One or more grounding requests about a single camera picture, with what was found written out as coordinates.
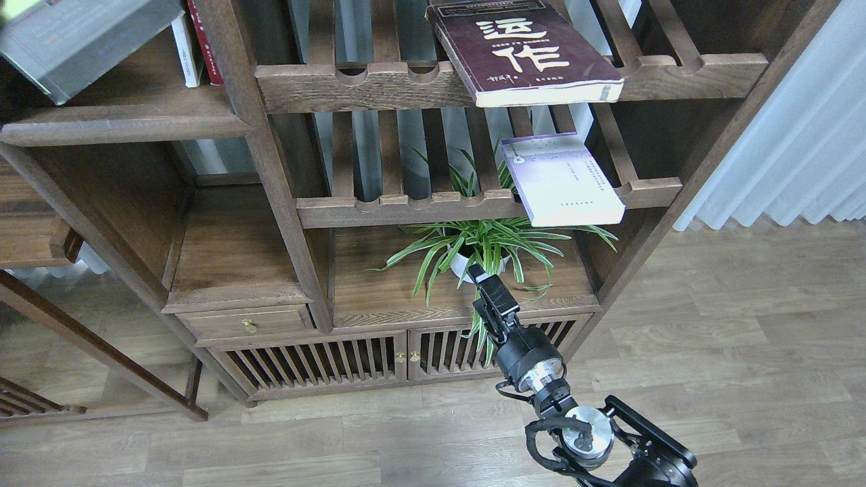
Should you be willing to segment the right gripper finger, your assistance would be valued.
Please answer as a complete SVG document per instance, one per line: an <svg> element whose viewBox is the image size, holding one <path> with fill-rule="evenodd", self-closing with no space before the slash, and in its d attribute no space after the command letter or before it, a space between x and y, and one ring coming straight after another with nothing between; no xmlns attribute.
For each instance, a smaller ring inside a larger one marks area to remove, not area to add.
<svg viewBox="0 0 866 487"><path fill-rule="evenodd" d="M520 306L502 283L498 275L489 275L482 266L473 263L468 267L468 275L476 284L480 295L473 302L474 309L482 317L485 325L516 325Z"/></svg>

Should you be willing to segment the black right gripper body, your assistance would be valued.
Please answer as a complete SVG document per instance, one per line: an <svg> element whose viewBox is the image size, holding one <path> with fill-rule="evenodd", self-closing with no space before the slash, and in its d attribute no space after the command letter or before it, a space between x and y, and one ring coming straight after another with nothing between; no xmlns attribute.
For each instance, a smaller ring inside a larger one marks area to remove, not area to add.
<svg viewBox="0 0 866 487"><path fill-rule="evenodd" d="M506 377L496 385L500 394L507 385L517 392L566 394L563 357L540 329L523 327L514 312L501 317L493 310L480 308L479 314L494 337L496 363Z"/></svg>

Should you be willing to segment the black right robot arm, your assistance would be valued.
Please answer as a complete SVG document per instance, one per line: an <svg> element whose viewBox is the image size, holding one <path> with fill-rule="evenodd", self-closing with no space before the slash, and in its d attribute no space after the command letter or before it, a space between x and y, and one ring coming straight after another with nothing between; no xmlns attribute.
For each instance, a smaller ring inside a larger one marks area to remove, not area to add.
<svg viewBox="0 0 866 487"><path fill-rule="evenodd" d="M504 375L496 388L513 386L511 397L528 402L537 414L524 429L535 462L583 486L696 486L697 460L690 450L615 396L603 408L579 406L560 352L541 330L520 324L519 305L500 277L477 264L468 275L480 294L474 308ZM615 441L630 450L630 465L614 481L595 477L593 470L606 462Z"/></svg>

